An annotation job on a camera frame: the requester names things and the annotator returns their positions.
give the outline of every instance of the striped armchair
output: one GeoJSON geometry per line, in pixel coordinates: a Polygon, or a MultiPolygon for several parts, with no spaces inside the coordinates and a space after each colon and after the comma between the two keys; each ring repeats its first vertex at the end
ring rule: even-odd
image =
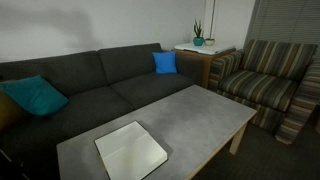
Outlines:
{"type": "Polygon", "coordinates": [[[320,98],[317,45],[250,40],[214,60],[208,88],[256,109],[251,123],[291,144],[320,98]]]}

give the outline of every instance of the coffee table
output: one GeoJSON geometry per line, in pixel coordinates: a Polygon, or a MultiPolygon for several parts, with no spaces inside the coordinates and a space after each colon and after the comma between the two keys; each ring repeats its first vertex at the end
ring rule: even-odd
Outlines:
{"type": "Polygon", "coordinates": [[[168,154],[145,179],[190,179],[232,138],[237,152],[255,113],[194,85],[58,144],[60,177],[109,179],[94,140],[138,121],[168,154]]]}

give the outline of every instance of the orange pillow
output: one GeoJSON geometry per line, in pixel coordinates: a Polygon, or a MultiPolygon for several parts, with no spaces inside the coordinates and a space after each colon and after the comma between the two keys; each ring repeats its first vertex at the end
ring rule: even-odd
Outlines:
{"type": "Polygon", "coordinates": [[[7,93],[0,90],[0,132],[29,116],[7,93]]]}

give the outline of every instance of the wooden cabinet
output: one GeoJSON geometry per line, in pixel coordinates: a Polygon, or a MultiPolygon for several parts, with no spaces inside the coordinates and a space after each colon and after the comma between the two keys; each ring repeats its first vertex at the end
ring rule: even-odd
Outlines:
{"type": "Polygon", "coordinates": [[[229,54],[233,51],[235,51],[235,48],[214,54],[214,55],[207,55],[207,54],[200,54],[197,52],[193,52],[193,51],[184,51],[184,50],[178,50],[175,49],[174,51],[176,51],[177,54],[179,55],[183,55],[183,56],[189,56],[189,57],[194,57],[197,58],[201,61],[203,61],[203,71],[202,71],[202,87],[207,88],[208,87],[208,80],[209,80],[209,74],[210,74],[210,67],[211,67],[211,62],[216,59],[219,58],[223,55],[229,54]]]}

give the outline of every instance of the teal pot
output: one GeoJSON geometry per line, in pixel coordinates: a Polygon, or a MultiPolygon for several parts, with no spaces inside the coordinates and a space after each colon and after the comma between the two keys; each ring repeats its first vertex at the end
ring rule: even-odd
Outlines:
{"type": "Polygon", "coordinates": [[[203,42],[204,42],[204,39],[202,37],[201,38],[197,38],[197,37],[193,38],[193,44],[195,46],[202,46],[203,42]]]}

